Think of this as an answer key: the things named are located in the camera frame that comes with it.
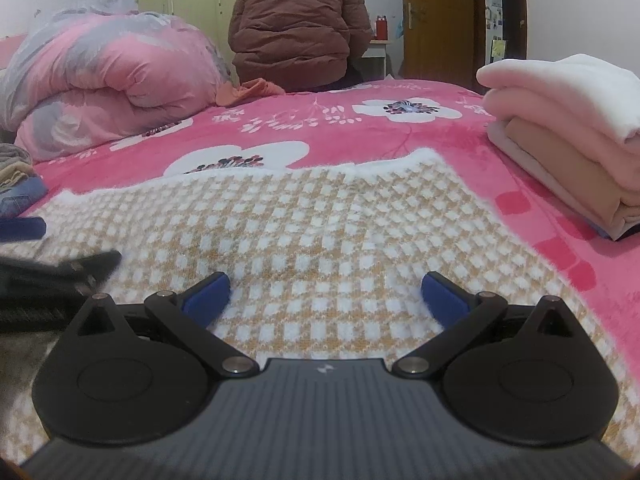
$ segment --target red bottle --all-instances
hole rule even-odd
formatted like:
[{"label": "red bottle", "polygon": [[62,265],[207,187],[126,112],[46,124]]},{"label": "red bottle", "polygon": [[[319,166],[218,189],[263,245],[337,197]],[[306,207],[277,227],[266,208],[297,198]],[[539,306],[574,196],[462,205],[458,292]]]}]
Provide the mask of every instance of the red bottle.
[{"label": "red bottle", "polygon": [[376,20],[376,39],[379,41],[388,41],[389,24],[386,16],[378,16]]}]

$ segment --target white table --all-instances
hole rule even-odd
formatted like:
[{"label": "white table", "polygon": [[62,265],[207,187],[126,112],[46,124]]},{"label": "white table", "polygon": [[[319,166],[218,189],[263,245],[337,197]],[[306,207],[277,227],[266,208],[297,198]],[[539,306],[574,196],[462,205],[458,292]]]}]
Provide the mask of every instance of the white table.
[{"label": "white table", "polygon": [[362,56],[363,59],[382,59],[383,60],[383,73],[382,79],[386,77],[386,46],[390,45],[391,41],[372,40],[369,45],[369,49]]}]

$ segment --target white folded garment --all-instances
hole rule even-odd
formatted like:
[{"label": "white folded garment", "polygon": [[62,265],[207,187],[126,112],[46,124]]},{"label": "white folded garment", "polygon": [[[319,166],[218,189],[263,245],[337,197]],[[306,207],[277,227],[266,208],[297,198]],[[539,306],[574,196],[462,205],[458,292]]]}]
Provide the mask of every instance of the white folded garment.
[{"label": "white folded garment", "polygon": [[585,126],[551,99],[524,88],[490,90],[482,106],[501,121],[520,117],[558,134],[585,157],[598,162],[622,187],[640,191],[640,155],[624,150],[609,137]]},{"label": "white folded garment", "polygon": [[585,54],[556,62],[505,59],[482,67],[478,82],[529,89],[640,153],[640,79],[629,70]]},{"label": "white folded garment", "polygon": [[638,217],[626,218],[614,226],[602,225],[602,222],[596,217],[596,215],[592,214],[587,210],[587,208],[582,206],[545,168],[542,167],[535,158],[507,137],[504,131],[505,126],[506,123],[503,121],[497,121],[489,124],[487,127],[489,140],[524,171],[529,173],[530,176],[543,184],[543,186],[569,206],[569,208],[573,209],[579,215],[583,216],[592,224],[599,227],[602,231],[606,232],[612,240],[618,240],[627,231],[629,231],[629,229],[640,224],[640,217]]}]

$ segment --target pink and gray comforter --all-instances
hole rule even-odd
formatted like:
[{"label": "pink and gray comforter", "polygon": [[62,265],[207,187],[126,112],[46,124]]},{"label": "pink and gray comforter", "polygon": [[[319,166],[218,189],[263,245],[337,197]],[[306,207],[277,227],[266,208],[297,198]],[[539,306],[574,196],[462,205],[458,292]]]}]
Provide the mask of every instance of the pink and gray comforter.
[{"label": "pink and gray comforter", "polygon": [[228,80],[216,47],[176,16],[110,3],[68,10],[13,56],[0,129],[35,161],[51,160],[185,119]]}]

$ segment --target brown puffer jacket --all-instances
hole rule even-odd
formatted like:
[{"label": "brown puffer jacket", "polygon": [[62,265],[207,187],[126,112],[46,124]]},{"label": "brown puffer jacket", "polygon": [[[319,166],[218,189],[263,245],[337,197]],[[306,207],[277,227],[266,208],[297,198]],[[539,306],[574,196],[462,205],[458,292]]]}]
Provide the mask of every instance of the brown puffer jacket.
[{"label": "brown puffer jacket", "polygon": [[371,39],[364,0],[237,0],[229,27],[240,81],[289,92],[338,81]]}]

